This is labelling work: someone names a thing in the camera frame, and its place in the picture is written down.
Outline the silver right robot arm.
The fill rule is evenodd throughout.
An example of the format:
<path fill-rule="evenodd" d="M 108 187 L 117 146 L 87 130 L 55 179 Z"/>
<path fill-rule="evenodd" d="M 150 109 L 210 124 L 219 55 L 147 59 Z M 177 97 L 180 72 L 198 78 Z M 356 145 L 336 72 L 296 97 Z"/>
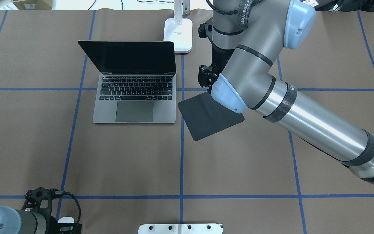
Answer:
<path fill-rule="evenodd" d="M 283 49 L 308 36 L 316 10 L 299 0 L 214 0 L 209 40 L 227 53 L 212 98 L 235 113 L 251 109 L 374 185 L 374 135 L 269 73 Z"/>

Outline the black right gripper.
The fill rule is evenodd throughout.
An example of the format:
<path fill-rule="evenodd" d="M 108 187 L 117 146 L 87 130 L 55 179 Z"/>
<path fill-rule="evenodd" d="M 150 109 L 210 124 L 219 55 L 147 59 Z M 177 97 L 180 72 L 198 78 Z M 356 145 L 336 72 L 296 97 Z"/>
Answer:
<path fill-rule="evenodd" d="M 203 88 L 206 88 L 211 94 L 212 86 L 217 81 L 219 74 L 222 72 L 222 63 L 226 53 L 223 49 L 216 46 L 213 42 L 213 19 L 209 18 L 206 22 L 200 24 L 198 36 L 207 38 L 212 44 L 212 63 L 209 66 L 201 65 L 198 69 L 198 82 Z"/>

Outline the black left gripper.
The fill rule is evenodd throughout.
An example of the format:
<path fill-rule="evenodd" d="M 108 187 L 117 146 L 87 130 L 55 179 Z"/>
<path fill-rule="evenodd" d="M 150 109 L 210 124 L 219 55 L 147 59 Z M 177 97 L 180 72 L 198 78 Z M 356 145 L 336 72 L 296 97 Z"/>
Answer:
<path fill-rule="evenodd" d="M 52 201 L 63 196 L 70 196 L 78 208 L 76 222 L 60 223 L 52 214 Z M 21 214 L 30 213 L 35 219 L 35 234 L 81 234 L 81 207 L 76 197 L 67 191 L 55 188 L 37 188 L 28 190 Z"/>

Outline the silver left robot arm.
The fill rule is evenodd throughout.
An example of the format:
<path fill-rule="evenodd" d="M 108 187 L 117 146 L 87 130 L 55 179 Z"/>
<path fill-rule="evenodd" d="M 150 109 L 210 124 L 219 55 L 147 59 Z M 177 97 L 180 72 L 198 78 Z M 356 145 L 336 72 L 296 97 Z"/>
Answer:
<path fill-rule="evenodd" d="M 78 209 L 77 221 L 61 222 L 52 216 L 52 201 L 70 196 Z M 56 188 L 36 188 L 25 194 L 21 209 L 0 206 L 0 234 L 80 234 L 81 207 L 76 197 Z"/>

